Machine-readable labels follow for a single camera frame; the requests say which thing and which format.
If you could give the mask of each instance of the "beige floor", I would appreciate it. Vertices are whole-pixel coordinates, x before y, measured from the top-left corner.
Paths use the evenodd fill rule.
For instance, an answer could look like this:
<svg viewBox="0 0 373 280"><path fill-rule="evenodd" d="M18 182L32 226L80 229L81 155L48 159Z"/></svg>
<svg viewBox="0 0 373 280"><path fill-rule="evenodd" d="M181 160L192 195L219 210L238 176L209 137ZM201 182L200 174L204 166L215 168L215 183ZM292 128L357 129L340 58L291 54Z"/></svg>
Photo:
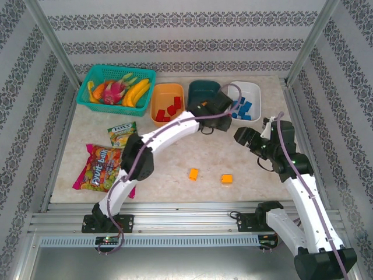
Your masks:
<svg viewBox="0 0 373 280"><path fill-rule="evenodd" d="M284 111L284 119L290 120L283 92L276 76L199 77L212 79L221 85L232 81L256 83L262 94L262 118L252 127L262 131L263 117L276 116ZM196 77L158 78L156 83L176 82L188 86ZM86 143L110 146L107 128L136 121L139 134L156 129L148 108L144 117L116 115L90 111L77 105L71 130L62 158L52 203L92 203L105 194L89 190L74 190L73 183L88 158ZM155 171L136 188L135 199L128 202L205 202L205 201L262 201L290 200L290 194L278 175L262 170L256 165L256 156L235 142L233 135L238 127L228 132L216 131L212 135L200 132L174 143L154 159ZM191 168L199 169L197 181L191 181ZM222 185L222 174L232 174L232 185Z"/></svg>

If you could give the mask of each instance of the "damask wallpaper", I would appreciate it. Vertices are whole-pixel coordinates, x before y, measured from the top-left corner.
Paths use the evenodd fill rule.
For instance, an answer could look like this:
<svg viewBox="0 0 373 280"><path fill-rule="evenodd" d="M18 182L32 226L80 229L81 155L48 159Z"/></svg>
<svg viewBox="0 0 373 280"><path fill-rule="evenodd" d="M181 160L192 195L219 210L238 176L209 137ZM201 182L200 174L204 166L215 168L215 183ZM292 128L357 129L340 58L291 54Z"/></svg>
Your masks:
<svg viewBox="0 0 373 280"><path fill-rule="evenodd" d="M0 279L40 210L75 89L22 0L0 1Z"/></svg>
<svg viewBox="0 0 373 280"><path fill-rule="evenodd" d="M373 279L373 1L340 1L293 84L323 184Z"/></svg>
<svg viewBox="0 0 373 280"><path fill-rule="evenodd" d="M39 1L81 79L94 64L284 78L325 0L78 2Z"/></svg>

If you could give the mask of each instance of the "purple cable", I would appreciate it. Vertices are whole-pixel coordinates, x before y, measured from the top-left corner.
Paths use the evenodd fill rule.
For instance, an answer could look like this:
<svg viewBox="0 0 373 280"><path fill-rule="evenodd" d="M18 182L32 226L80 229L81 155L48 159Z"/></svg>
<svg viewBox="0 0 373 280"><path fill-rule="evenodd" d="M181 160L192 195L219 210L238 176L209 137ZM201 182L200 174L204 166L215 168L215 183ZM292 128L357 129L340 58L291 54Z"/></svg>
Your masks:
<svg viewBox="0 0 373 280"><path fill-rule="evenodd" d="M332 240L332 236L330 235L330 232L329 232L329 229L326 225L326 222L322 216L322 213L321 213L321 210L320 210L320 206L319 204L317 203L316 201L316 198L314 197L314 194L312 193L311 189L307 186L307 183L304 181L304 179L302 178L302 176L300 175L299 171L297 170L297 168L295 167L295 165L293 164L293 162L291 161L290 157L289 157L289 154L287 153L286 151L286 147L285 147L285 144L284 144L284 139L282 138L282 133L281 133L281 124L280 124L280 119L284 116L284 112L280 112L279 115L277 116L277 132L279 134L279 138L280 138L280 143L281 143L281 147L282 147L282 150L285 154L285 157L287 159L287 161L289 162L291 168L294 170L294 172L296 173L299 181L302 183L303 187L305 188L305 190L307 191L308 195L312 198L312 202L314 203L315 205L315 208L316 208L316 211L317 211L317 214L319 215L319 218L320 218L320 221L321 221L321 224L322 224L322 227L324 228L324 231L325 231L325 234L326 234L326 237L328 238L328 241L330 243L330 246L334 252L334 255L336 256L336 259L338 261L338 264L339 264L339 267L342 271L342 274L343 274L343 277L345 280L349 280L349 277L347 276L347 272L346 272L346 269L344 268L344 265L342 263L342 260L338 254L338 251L337 251L337 248Z"/></svg>
<svg viewBox="0 0 373 280"><path fill-rule="evenodd" d="M100 250L100 248L101 248L101 245L103 245L103 244L105 244L105 243L100 243L100 244L98 245L98 248L97 248L97 251L98 251L99 254L105 254L105 255L112 254L112 253L114 253L114 252L120 250L120 249L122 248L123 244L124 244L124 232L123 232L123 230L122 230L122 227L120 227L120 225L117 224L117 222L114 220L114 218L112 217L112 215L111 215L111 213L110 213L110 198L111 198L111 193L112 193L113 189L114 189L114 188L115 188L115 187L116 187L120 182L125 183L125 182L128 180L128 178L131 177L132 173L135 171L135 167L136 167L136 165L137 165L137 163L138 163L138 161L139 161L139 159L140 159L140 156L141 156L141 154L143 153L143 151L145 150L145 148L148 146L149 143L151 143L151 141L153 141L153 140L155 139L155 137L159 136L161 133L165 132L166 130L168 130L169 128L171 128L171 127L173 127L173 126L175 126L175 125L180 125L180 124L185 123L185 122L187 122L187 121L193 121L193 120L208 120L208 119L212 119L212 118L221 118L221 117L224 117L224 116L226 116L226 115L229 115L229 114L233 113L233 111L234 111L235 109L237 109L238 106L240 105L240 101L241 101L241 98L242 98L242 92L241 92L240 87L237 86L237 85L235 85L235 84L233 84L233 83L229 83L229 84L226 84L226 85L222 86L222 87L220 88L220 90L223 90L224 88L226 88L226 87L228 87L228 86L233 86L233 87L235 87L235 88L238 89L238 100L237 100L236 104L235 104L235 105L234 105L234 106L233 106L229 111L226 111L226 112L223 112L223 113L220 113L220 114L216 114L216 115L207 115L207 116L203 116L203 117L190 117L190 118L186 118L186 119L183 119L183 120L181 120L181 121L178 121L178 122L172 122L172 123L169 124L169 125L165 125L165 126L164 126L160 131L158 131L158 132L155 133L152 137L150 137L149 140L146 141L146 142L144 143L144 145L139 149L139 152L138 152L138 154L137 154L135 160L133 161L133 165L132 165L131 169L129 170L127 176L122 176L122 177L121 177L117 182L115 182L115 184L112 185L112 187L110 188L110 190L109 190L109 192L108 192L108 195L107 195L107 203L106 203L106 205L107 205L107 213L108 213L108 215L109 215L109 218L110 218L111 222L112 222L112 223L114 224L114 226L119 230L119 233L120 233L120 235L121 235L121 237L122 237L122 238L121 238L121 244L119 244L118 247L112 249L112 250L109 251L109 252L102 252L102 251Z"/></svg>

